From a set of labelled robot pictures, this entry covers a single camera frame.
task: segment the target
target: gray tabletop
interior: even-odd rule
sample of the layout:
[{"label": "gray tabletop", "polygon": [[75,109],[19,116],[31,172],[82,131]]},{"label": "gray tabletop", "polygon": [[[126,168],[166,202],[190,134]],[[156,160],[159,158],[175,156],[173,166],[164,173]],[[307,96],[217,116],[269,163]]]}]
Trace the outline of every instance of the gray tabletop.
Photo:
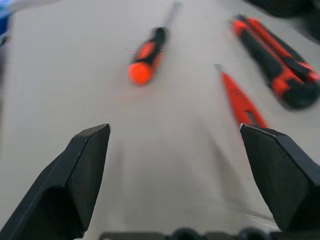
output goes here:
[{"label": "gray tabletop", "polygon": [[240,0],[184,0],[155,79],[130,84],[128,64],[171,0],[65,0],[17,13],[5,75],[0,227],[38,174],[83,129],[111,124],[103,181],[86,239],[103,231],[266,231],[276,224],[255,185],[214,64],[267,124],[316,162],[320,104],[285,110],[233,35],[258,17],[320,71],[320,47],[293,24]]}]

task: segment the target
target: white table surface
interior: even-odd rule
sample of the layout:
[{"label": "white table surface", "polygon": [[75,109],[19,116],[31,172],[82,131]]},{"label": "white table surface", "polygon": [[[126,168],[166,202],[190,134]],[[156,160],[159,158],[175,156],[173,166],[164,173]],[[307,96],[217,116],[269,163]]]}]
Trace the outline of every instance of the white table surface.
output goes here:
[{"label": "white table surface", "polygon": [[172,0],[64,0],[17,13],[5,75],[0,227],[38,174],[81,130],[110,123],[104,176],[85,239],[103,231],[193,227],[276,230],[255,185],[214,64],[223,64],[270,127],[320,163],[320,104],[285,110],[228,20],[258,17],[320,71],[320,47],[285,19],[240,0],[183,0],[163,65],[128,81],[136,48]]}]

